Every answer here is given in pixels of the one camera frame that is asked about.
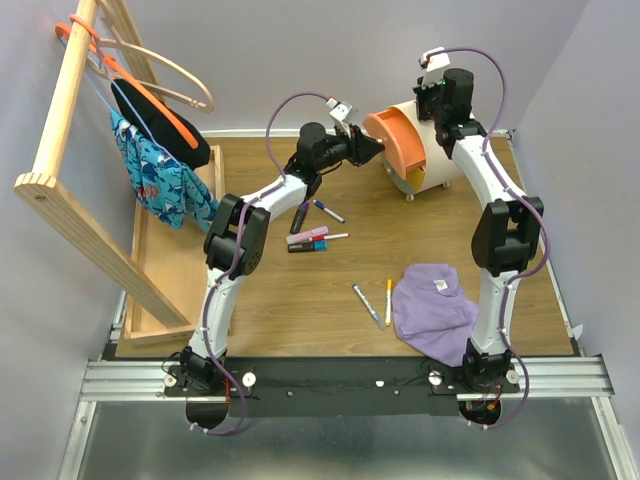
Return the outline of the aluminium rail frame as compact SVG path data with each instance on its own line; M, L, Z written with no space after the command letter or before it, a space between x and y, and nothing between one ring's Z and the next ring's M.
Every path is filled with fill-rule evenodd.
M87 365L64 479L635 479L601 357L530 357L530 396L501 396L509 424L483 431L426 414L248 418L241 433L189 429L168 364L105 357Z

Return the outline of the purple black highlighter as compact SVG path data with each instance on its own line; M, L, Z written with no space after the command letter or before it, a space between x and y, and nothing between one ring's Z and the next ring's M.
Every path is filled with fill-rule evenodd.
M308 209L309 209L308 202L304 202L298 206L290 226L289 232L291 234L297 234L301 231L302 225L308 213Z

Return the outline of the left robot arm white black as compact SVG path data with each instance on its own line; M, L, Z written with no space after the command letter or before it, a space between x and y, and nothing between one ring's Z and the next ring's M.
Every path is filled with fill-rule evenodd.
M166 371L166 391L211 396L225 381L236 383L224 367L231 318L244 281L261 261L270 222L310 200L332 168L344 161L360 167L383 151L381 140L356 125L332 135L310 122L277 180L244 197L223 197L203 245L208 272L200 319L188 345L172 355L177 364Z

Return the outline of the orange top drawer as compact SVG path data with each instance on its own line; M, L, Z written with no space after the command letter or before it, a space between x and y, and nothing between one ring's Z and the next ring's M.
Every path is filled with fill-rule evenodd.
M425 150L415 121L416 108L413 101L370 113L363 121L368 134L382 141L386 160L403 180L426 164Z

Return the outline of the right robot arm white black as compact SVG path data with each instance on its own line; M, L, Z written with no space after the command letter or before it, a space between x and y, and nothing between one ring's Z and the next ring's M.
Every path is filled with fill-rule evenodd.
M473 90L470 71L425 66L414 89L417 128L426 157L459 167L483 209L471 241L481 278L479 313L458 378L470 391L500 394L519 389L511 316L520 280L536 255L544 207L496 160L488 133L472 115Z

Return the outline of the orange hanger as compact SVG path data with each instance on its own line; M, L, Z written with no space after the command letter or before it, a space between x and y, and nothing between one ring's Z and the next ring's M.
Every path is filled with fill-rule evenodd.
M136 91L146 98L161 113L161 115L169 121L172 127L180 134L191 149L196 149L198 146L196 138L170 111L170 109L158 100L140 81L135 79L128 71L126 71L112 55L107 55L100 49L99 42L101 41L101 37L97 34L94 28L77 14L71 14L69 19L74 25L81 26L91 37L89 50L98 60L98 71L105 74L106 78L111 82L114 82L116 75L119 74L121 78L132 85Z

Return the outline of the black garment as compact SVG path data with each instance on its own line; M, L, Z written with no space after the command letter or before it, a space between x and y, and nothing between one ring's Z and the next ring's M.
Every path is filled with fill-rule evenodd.
M111 91L120 113L126 120L135 125L143 135L146 135L148 131L142 125L142 121L144 121L155 140L177 160L185 163L192 170L209 163L209 144L196 127L185 118L170 110L193 135L197 141L196 148L192 148L166 116L127 80L116 79L111 84Z

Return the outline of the pink highlighter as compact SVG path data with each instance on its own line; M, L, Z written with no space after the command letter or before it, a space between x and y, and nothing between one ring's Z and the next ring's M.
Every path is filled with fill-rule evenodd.
M322 236L329 233L329 228L327 226L316 227L311 230L301 231L296 234L291 234L286 237L286 243L288 245L293 245L297 243L311 241L313 238Z

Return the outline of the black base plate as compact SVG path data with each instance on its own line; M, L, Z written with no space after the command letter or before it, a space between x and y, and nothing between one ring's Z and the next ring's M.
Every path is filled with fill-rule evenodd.
M448 367L424 357L230 357L221 368L184 351L165 369L165 394L184 397L187 419L206 429L225 419L426 414L492 425L500 396L517 393L505 362Z

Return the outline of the red capped white marker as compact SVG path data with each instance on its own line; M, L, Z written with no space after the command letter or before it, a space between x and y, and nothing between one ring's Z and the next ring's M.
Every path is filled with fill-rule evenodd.
M311 241L311 242L328 241L328 240L336 240L336 239L348 238L349 236L350 236L349 233L324 234L324 235L317 235L317 236L309 237L308 241Z

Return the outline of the purple cloth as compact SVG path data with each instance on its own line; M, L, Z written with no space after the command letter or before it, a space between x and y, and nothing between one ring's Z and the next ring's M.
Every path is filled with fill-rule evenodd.
M479 313L466 297L457 269L413 264L392 293L397 338L448 367L460 367Z

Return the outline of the blue capped white marker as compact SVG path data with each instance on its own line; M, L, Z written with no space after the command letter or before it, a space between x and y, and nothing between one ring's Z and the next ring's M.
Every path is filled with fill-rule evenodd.
M331 210L330 208L328 208L324 203L322 203L320 200L314 199L313 200L313 204L319 208L320 210L322 210L323 212L325 212L327 215L329 215L330 217L332 217L333 219L335 219L336 221L338 221L339 223L344 224L346 222L346 220L340 216L339 214L337 214L336 212L334 212L333 210Z

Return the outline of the wooden tray base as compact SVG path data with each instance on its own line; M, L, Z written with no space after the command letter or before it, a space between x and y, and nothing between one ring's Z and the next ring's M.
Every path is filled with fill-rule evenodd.
M174 229L136 205L132 259L188 323L167 327L137 300L128 298L119 340L122 349L137 354L160 352L172 343L181 348L191 338L207 286L204 239L205 231L191 218Z

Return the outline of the grey silver pen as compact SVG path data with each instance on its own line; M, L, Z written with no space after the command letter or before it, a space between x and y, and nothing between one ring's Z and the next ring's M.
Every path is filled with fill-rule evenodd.
M358 299L360 300L360 302L362 303L362 305L364 306L364 308L366 309L367 313L372 318L376 326L379 329L383 330L384 321L381 319L380 315L377 313L377 311L373 307L373 304L369 301L369 299L366 297L364 292L361 290L360 286L357 284L353 284L352 290L354 291L355 295L358 297Z

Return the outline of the blue shark pattern garment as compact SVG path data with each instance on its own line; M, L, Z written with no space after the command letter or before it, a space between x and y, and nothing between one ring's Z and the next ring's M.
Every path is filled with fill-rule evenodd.
M206 231L219 206L206 184L186 164L168 156L116 110L111 129L141 205L162 223L179 230L189 219Z

